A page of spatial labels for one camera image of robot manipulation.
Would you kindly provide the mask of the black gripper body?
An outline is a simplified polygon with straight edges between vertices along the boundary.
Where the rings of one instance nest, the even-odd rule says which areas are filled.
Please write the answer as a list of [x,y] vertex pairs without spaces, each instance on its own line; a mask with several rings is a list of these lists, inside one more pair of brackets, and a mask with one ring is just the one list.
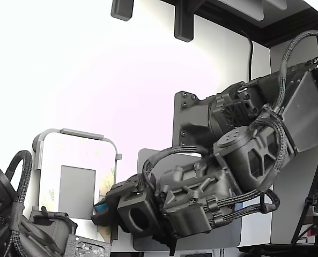
[[139,173],[113,185],[104,202],[108,204],[106,212],[115,215],[153,215],[154,175],[144,179]]

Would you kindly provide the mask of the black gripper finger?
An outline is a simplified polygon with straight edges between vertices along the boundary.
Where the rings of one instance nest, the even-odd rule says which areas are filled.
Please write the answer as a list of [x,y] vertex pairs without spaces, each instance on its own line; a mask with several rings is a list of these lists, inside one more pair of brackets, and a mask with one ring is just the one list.
[[118,223],[117,216],[114,213],[96,213],[91,216],[92,222],[97,226],[111,226]]
[[105,212],[108,210],[108,204],[105,202],[96,203],[93,206],[94,213],[97,214],[99,212]]

